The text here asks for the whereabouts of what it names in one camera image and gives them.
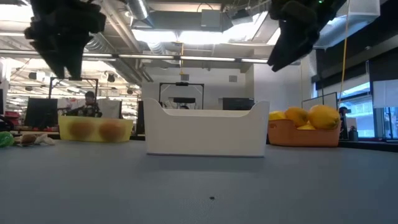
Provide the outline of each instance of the person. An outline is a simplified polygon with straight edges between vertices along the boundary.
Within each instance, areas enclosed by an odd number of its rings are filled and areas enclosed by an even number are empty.
[[[95,94],[92,91],[88,91],[85,94],[85,105],[71,110],[67,113],[69,116],[87,116],[87,117],[102,117],[102,113],[100,108],[98,107],[97,102],[95,101]]]
[[[348,112],[348,108],[345,106],[342,106],[338,110],[340,114],[340,120],[341,120],[341,128],[340,128],[340,139],[348,139],[348,128],[346,127],[346,113]]]

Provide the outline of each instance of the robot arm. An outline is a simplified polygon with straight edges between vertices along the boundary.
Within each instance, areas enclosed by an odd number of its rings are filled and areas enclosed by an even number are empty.
[[[346,0],[272,0],[269,14],[280,36],[268,59],[274,72],[309,54],[327,22]]]
[[[25,37],[33,40],[30,44],[59,78],[65,77],[65,67],[73,78],[80,78],[83,50],[92,39],[89,33],[104,31],[106,16],[91,2],[30,1],[34,17]]]

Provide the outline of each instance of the white storage box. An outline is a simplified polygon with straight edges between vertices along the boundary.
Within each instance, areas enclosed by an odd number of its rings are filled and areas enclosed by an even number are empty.
[[[148,154],[263,157],[269,102],[250,111],[163,109],[144,99]]]

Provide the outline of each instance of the lemon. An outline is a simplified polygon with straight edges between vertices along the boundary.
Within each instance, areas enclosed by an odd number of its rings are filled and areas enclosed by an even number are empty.
[[[308,118],[316,129],[335,129],[340,123],[340,114],[337,110],[325,105],[313,106],[308,113]]]
[[[278,119],[286,119],[286,115],[283,111],[273,111],[269,113],[269,121],[274,121]]]
[[[308,112],[298,107],[290,107],[285,112],[286,118],[294,122],[296,127],[304,126],[308,122]]]
[[[298,130],[315,130],[315,128],[311,124],[306,124],[297,128]]]

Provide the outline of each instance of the yellow cable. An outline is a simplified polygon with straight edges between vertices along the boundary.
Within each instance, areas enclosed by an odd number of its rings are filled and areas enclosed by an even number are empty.
[[[340,103],[341,103],[341,98],[342,98],[342,93],[343,93],[343,83],[344,83],[344,76],[346,75],[346,53],[347,53],[347,36],[348,36],[348,15],[349,15],[349,10],[347,12],[347,19],[346,19],[346,37],[344,39],[344,51],[343,51],[343,71],[341,74],[341,86],[340,86],[340,99],[338,100],[338,106],[337,106],[337,110],[340,107]]]
[[[181,43],[181,56],[184,54],[184,43]],[[180,75],[183,75],[184,73],[182,72],[182,65],[183,65],[183,60],[181,60],[181,70],[180,70]]]

